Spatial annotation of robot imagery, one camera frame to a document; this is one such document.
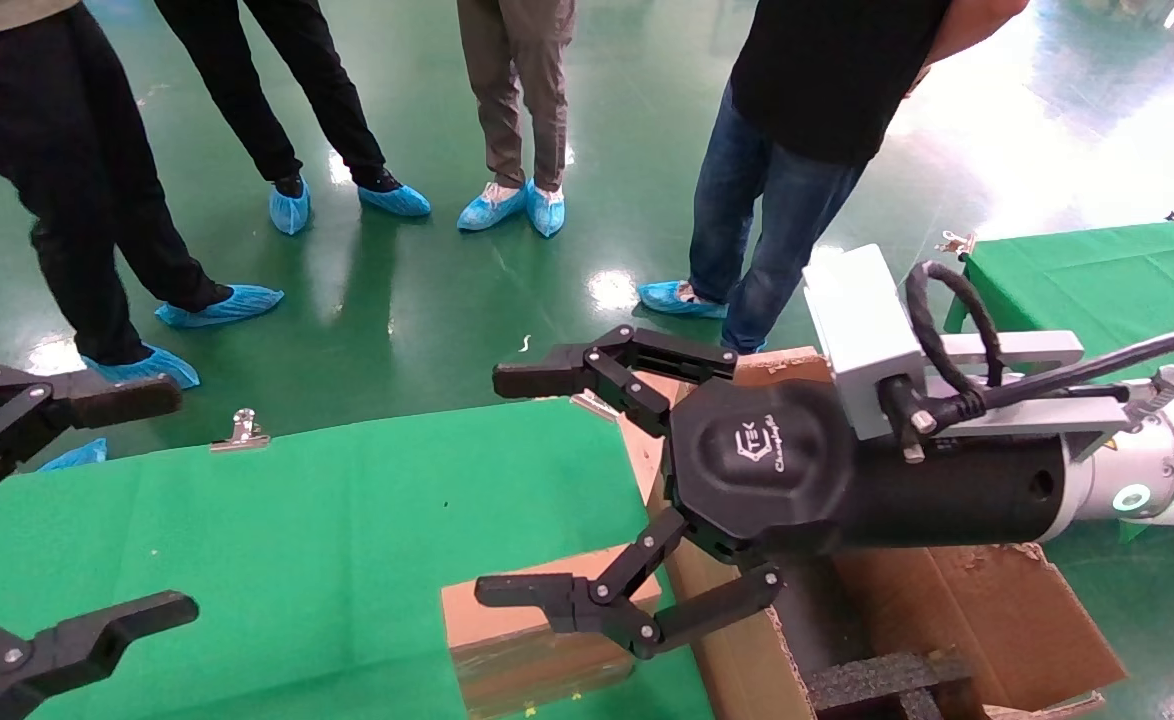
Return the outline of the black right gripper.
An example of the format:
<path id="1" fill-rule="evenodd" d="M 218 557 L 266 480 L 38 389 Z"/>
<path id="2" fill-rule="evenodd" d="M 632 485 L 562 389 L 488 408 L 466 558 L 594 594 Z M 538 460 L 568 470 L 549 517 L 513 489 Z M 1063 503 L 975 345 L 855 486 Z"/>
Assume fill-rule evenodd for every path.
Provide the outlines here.
<path id="1" fill-rule="evenodd" d="M 738 386 L 729 382 L 737 361 L 729 348 L 618 325 L 551 346 L 537 363 L 497 364 L 501 398 L 588 391 L 646 435 L 669 435 L 668 491 L 682 514 L 661 511 L 595 579 L 479 577 L 477 603 L 540 610 L 552 632 L 600 634 L 648 660 L 764 611 L 783 587 L 765 564 L 656 614 L 642 610 L 634 592 L 688 536 L 730 561 L 1039 541 L 1061 514 L 1067 471 L 1054 436 L 929 440 L 924 459 L 910 462 L 889 439 L 857 437 L 834 384 Z M 641 372 L 697 388 L 672 409 Z"/>

